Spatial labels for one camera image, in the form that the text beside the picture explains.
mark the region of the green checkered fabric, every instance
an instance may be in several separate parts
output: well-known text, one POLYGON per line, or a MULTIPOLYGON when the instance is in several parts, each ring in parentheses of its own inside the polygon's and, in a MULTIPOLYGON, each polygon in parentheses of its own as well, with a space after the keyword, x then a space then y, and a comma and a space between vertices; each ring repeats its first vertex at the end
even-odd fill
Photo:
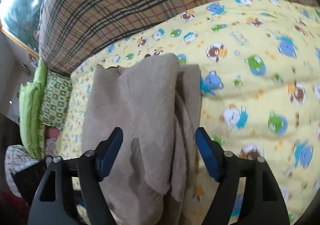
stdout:
POLYGON ((71 80, 48 70, 40 110, 40 123, 62 130, 72 91, 71 80))

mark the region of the blue gripper pad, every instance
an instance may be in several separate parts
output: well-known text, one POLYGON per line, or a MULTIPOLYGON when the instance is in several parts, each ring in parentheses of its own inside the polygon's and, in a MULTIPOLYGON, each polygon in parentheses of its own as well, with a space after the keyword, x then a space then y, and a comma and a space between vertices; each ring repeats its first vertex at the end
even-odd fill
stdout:
POLYGON ((203 127, 196 130, 196 144, 201 153, 209 175, 220 182, 223 162, 223 149, 218 142, 212 141, 203 127))
POLYGON ((110 174, 111 168, 116 160, 116 157, 123 142, 122 129, 116 127, 111 133, 108 140, 111 141, 111 143, 100 162, 101 178, 105 178, 110 174))

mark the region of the yellow bed sheet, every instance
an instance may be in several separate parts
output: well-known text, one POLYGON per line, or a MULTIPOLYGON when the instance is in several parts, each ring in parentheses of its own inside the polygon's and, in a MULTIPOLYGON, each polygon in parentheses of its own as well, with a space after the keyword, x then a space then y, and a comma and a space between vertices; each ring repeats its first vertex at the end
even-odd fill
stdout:
MULTIPOLYGON (((65 159, 81 154, 97 64, 130 67, 145 56, 172 52, 181 63, 200 65, 200 125, 224 150, 266 158, 294 223, 320 187, 319 12, 285 0, 222 0, 110 45, 72 73, 56 153, 65 159)), ((201 224, 217 188, 202 160, 196 180, 185 213, 192 225, 201 224)), ((230 222, 239 215, 243 190, 242 180, 230 222)))

